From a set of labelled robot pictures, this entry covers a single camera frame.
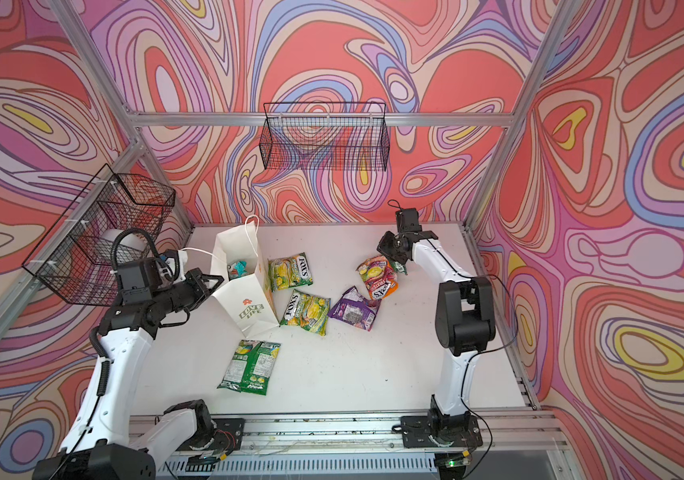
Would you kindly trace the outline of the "orange pink Fox's fruits bag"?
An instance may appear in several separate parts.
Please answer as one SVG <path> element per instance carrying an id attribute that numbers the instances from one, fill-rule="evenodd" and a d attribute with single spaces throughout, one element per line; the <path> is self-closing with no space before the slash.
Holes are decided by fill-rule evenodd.
<path id="1" fill-rule="evenodd" d="M 366 259 L 357 272 L 372 300 L 382 300 L 398 289 L 397 273 L 384 255 Z"/>

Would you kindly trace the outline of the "illustrated paper gift bag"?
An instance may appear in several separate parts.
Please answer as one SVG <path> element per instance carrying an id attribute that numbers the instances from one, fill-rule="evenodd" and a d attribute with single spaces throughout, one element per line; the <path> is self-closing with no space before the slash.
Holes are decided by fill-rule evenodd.
<path id="1" fill-rule="evenodd" d="M 268 261 L 262 254 L 258 232 L 259 219 L 255 215 L 249 216 L 242 225 L 219 232 L 210 264 L 210 273 L 225 279 L 214 297 L 248 338 L 279 326 Z M 227 268 L 236 260 L 246 260 L 250 273 L 230 280 Z"/>

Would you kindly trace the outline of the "purple Fox's candy bag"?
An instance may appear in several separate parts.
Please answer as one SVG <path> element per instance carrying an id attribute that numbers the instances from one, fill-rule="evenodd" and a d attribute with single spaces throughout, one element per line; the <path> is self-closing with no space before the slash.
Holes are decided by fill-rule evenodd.
<path id="1" fill-rule="evenodd" d="M 331 307 L 329 317 L 356 328 L 371 331 L 381 306 L 381 300 L 362 295 L 356 286 L 347 289 Z"/>

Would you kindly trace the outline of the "teal Fox's mint bag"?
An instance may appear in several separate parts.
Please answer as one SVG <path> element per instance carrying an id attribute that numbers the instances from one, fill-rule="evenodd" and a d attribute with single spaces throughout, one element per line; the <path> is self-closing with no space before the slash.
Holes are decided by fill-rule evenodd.
<path id="1" fill-rule="evenodd" d="M 236 260 L 228 265 L 228 277 L 230 280 L 243 278 L 250 273 L 248 262 L 246 260 Z"/>

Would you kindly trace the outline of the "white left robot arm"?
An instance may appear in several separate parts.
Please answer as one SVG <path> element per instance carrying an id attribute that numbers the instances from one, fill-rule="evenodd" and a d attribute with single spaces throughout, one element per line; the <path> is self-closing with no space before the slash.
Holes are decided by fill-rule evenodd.
<path id="1" fill-rule="evenodd" d="M 83 403 L 56 455 L 35 466 L 36 479 L 153 479 L 183 444 L 207 449 L 215 439 L 202 400 L 167 408 L 136 440 L 129 426 L 139 374 L 164 319 L 190 314 L 225 278 L 194 268 L 165 285 L 160 274 L 137 266 L 117 268 L 116 277 L 116 299 L 89 335 L 98 358 Z"/>

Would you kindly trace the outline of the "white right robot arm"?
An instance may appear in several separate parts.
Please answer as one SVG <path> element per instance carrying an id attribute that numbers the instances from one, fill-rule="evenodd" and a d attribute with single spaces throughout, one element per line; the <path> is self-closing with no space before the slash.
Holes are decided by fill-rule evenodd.
<path id="1" fill-rule="evenodd" d="M 491 281 L 457 265 L 439 237 L 420 224 L 417 209 L 396 200 L 388 205 L 395 209 L 397 231 L 385 232 L 378 252 L 402 266 L 415 263 L 437 283 L 434 326 L 444 357 L 421 435 L 440 447 L 472 451 L 483 439 L 479 417 L 469 408 L 470 387 L 479 356 L 497 333 Z"/>

